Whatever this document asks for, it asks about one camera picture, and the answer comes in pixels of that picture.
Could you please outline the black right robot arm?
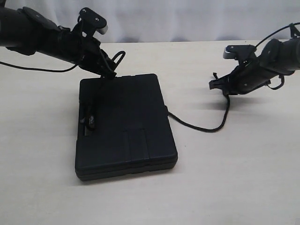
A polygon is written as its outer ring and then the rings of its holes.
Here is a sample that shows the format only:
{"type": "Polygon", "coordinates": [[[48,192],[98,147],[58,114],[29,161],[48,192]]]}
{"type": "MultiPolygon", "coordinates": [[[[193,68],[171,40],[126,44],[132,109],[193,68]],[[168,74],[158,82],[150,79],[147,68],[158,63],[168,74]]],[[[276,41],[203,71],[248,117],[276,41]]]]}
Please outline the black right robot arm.
{"type": "Polygon", "coordinates": [[[272,78],[283,79],[300,69],[300,39],[282,42],[270,40],[261,54],[256,56],[253,45],[229,45],[223,53],[224,59],[239,62],[235,69],[209,82],[209,88],[220,89],[224,95],[245,95],[270,84],[272,78]]]}

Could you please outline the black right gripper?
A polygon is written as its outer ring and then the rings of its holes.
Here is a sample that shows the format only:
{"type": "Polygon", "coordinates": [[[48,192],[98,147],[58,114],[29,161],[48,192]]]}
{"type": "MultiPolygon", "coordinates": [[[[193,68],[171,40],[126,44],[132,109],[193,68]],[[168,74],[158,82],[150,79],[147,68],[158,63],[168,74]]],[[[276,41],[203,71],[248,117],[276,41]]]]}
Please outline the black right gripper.
{"type": "Polygon", "coordinates": [[[246,65],[238,65],[228,76],[209,82],[209,89],[225,90],[226,95],[245,95],[264,85],[279,72],[260,65],[260,60],[251,60],[246,65]]]}

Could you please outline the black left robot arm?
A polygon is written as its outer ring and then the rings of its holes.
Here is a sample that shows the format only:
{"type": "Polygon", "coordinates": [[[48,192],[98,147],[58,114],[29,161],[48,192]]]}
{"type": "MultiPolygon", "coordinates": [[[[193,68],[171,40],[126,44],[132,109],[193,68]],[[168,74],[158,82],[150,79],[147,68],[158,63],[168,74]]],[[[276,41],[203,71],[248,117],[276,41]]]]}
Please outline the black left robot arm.
{"type": "Polygon", "coordinates": [[[0,45],[23,55],[36,52],[72,63],[74,67],[98,74],[106,79],[116,76],[115,69],[125,56],[124,51],[109,58],[100,48],[94,33],[105,34],[105,18],[88,7],[80,10],[73,29],[58,26],[30,7],[17,10],[0,2],[0,45]]]}

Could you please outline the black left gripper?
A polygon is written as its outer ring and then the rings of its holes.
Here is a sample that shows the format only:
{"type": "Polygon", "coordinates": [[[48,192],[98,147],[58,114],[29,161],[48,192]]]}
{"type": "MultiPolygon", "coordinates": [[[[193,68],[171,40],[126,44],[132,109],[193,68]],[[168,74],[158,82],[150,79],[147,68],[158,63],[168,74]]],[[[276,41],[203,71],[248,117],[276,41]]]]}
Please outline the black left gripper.
{"type": "Polygon", "coordinates": [[[83,32],[83,23],[77,23],[73,29],[63,26],[59,29],[58,46],[65,61],[108,80],[115,78],[117,63],[100,48],[99,40],[83,32]]]}

